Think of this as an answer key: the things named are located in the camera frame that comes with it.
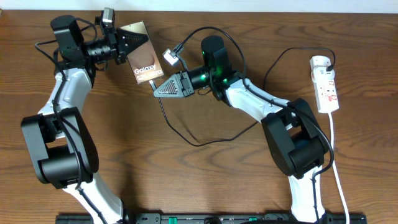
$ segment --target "white wall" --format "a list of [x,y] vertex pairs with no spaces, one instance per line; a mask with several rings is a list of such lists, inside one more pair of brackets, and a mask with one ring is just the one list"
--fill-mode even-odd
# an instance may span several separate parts
[[398,13],[398,0],[0,0],[2,9]]

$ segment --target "wood surface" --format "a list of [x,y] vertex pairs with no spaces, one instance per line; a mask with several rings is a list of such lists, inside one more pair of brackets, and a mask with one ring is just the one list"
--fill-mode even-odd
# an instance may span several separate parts
[[[54,38],[50,21],[62,14],[93,21],[100,13],[4,11],[0,17],[0,223],[54,223],[59,213],[85,213],[73,197],[37,180],[20,129],[22,118],[36,114],[54,87],[53,65],[33,44]],[[248,77],[259,86],[286,48],[333,49],[340,101],[333,113],[335,159],[348,208],[366,214],[369,223],[398,222],[397,15],[116,11],[117,26],[137,21],[146,23],[158,57],[193,29],[224,29],[241,46]],[[190,68],[202,63],[200,41],[210,34],[218,33],[202,31],[187,42],[183,56]],[[92,38],[90,32],[86,38]],[[234,68],[241,69],[237,51],[225,42]],[[54,48],[44,47],[49,53]],[[316,112],[308,62],[316,54],[330,56],[287,53],[266,90],[289,100],[304,98]],[[160,61],[167,75],[181,69]],[[193,142],[230,138],[253,122],[210,94],[164,100],[164,106],[170,122]],[[315,114],[329,135],[327,115]],[[274,164],[260,125],[233,142],[191,147],[166,125],[150,86],[137,85],[128,64],[111,62],[97,74],[83,118],[99,152],[99,172],[132,211],[290,209],[287,177]],[[321,180],[324,207],[342,212],[333,172]]]

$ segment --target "white cable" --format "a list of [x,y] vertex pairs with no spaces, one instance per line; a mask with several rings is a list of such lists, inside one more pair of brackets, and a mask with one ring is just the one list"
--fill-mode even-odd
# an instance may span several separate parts
[[[334,127],[333,127],[333,118],[331,117],[331,113],[328,113],[328,115],[329,115],[329,122],[330,122],[330,144],[331,144],[331,148],[334,150],[335,132],[334,132]],[[335,161],[333,161],[333,172],[335,173],[338,192],[340,194],[341,202],[343,203],[344,213],[346,215],[346,224],[349,224],[348,207],[347,207],[346,199],[344,198],[344,195],[343,195],[343,189],[341,189],[340,179],[338,178],[337,167],[336,167]]]

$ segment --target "wooden table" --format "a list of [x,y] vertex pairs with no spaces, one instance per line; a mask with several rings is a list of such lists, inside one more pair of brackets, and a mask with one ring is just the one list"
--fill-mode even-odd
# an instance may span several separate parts
[[[0,223],[53,223],[59,213],[84,213],[70,195],[36,178],[20,129],[43,107],[54,86],[53,65],[35,42],[53,39],[50,21],[100,12],[4,11],[0,17]],[[398,16],[380,14],[116,12],[116,25],[143,20],[158,57],[193,29],[216,26],[241,46],[248,76],[264,72],[288,47],[329,47],[337,54],[340,109],[333,113],[335,158],[348,208],[369,223],[398,218]],[[202,31],[186,44],[190,68],[202,63]],[[226,41],[235,68],[241,61]],[[55,45],[45,46],[52,53]],[[269,75],[266,90],[306,99],[317,111],[308,60],[325,51],[291,51]],[[163,60],[167,75],[180,70]],[[230,138],[253,119],[213,96],[164,100],[170,122],[195,142]],[[328,118],[315,113],[329,135]],[[83,118],[99,152],[100,173],[135,212],[263,213],[289,210],[289,183],[275,166],[260,125],[233,142],[191,147],[166,125],[148,84],[137,85],[128,64],[98,73]],[[342,212],[332,171],[322,175],[322,202]]]

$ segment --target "power strip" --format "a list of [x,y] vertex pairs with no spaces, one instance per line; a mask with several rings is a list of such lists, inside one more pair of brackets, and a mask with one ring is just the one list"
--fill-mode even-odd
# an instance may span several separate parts
[[314,56],[310,60],[311,79],[317,98],[319,113],[331,113],[339,108],[336,85],[335,71],[327,71],[331,65],[330,59],[325,56]]

